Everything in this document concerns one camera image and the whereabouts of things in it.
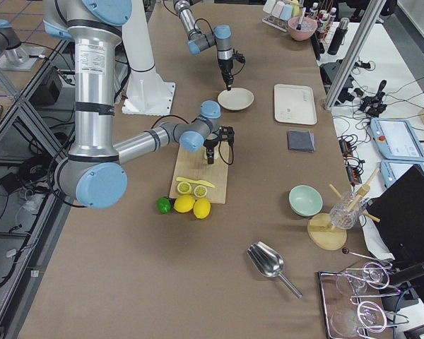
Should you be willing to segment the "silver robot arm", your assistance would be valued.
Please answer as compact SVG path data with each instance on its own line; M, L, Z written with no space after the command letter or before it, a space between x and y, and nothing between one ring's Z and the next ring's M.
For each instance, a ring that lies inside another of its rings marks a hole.
M232 72L234 61L245 64L245 56L233 48L232 31L229 25L217 25L209 32L202 32L192 13L193 1L173 1L173 9L187 34L187 46L192 55L215 47L218 66L225 83L225 89L231 91L235 74Z
M123 164L171 143L195 152L220 127L220 106L201 104L188 124L165 122L122 141L113 141L115 49L124 45L131 75L125 110L164 115L175 84L157 73L141 1L46 1L45 30L75 44L75 132L68 157L56 168L61 191L89 208L109 208L127 188Z

